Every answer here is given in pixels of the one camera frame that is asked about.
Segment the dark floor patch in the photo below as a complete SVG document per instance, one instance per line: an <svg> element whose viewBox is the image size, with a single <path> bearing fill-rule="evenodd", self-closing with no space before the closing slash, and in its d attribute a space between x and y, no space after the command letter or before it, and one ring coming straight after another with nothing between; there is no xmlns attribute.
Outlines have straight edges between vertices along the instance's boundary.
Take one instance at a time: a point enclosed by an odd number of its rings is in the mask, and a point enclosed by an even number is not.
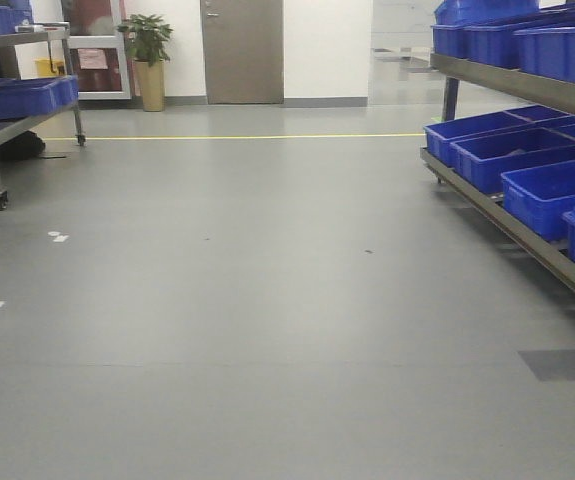
<svg viewBox="0 0 575 480"><path fill-rule="evenodd" d="M518 352L541 382L575 381L575 350Z"/></svg>

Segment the yellow bin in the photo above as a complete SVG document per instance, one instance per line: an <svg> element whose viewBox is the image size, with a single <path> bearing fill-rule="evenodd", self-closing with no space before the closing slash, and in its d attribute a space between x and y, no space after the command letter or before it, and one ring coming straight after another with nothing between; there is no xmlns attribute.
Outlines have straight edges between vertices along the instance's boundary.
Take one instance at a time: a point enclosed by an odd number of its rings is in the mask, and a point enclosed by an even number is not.
<svg viewBox="0 0 575 480"><path fill-rule="evenodd" d="M65 75L65 62L62 60L50 61L48 58L39 58L36 60L36 71L39 77L62 76Z"/></svg>

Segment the door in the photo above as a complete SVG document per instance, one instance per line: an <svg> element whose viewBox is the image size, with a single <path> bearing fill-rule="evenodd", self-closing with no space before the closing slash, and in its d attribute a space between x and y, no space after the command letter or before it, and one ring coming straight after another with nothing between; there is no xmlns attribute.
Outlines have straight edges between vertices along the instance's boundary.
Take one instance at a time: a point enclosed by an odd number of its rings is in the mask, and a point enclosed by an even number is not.
<svg viewBox="0 0 575 480"><path fill-rule="evenodd" d="M61 0L81 100L131 98L125 41L116 25L122 0Z"/></svg>
<svg viewBox="0 0 575 480"><path fill-rule="evenodd" d="M283 103L282 0L201 0L209 103Z"/></svg>

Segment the green leaves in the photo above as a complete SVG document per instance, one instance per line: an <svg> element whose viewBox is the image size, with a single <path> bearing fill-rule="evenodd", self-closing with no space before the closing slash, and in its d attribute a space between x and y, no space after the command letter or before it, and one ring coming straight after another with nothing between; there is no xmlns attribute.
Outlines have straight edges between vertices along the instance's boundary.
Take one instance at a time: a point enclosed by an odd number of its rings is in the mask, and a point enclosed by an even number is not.
<svg viewBox="0 0 575 480"><path fill-rule="evenodd" d="M174 31L168 23L163 23L162 15L130 15L116 27L119 32L127 33L126 53L150 66L161 60L169 60L165 51L165 42Z"/></svg>

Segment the yellow floor line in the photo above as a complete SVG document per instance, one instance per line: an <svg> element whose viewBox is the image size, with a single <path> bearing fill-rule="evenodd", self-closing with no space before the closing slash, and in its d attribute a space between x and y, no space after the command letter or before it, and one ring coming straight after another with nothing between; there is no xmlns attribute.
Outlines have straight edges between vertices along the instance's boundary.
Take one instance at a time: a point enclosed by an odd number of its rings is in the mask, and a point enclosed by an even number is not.
<svg viewBox="0 0 575 480"><path fill-rule="evenodd" d="M295 138L404 138L422 137L424 133L329 133L312 135L228 135L228 136L138 136L138 137L87 137L87 140L287 140ZM69 141L74 137L48 137L44 140Z"/></svg>

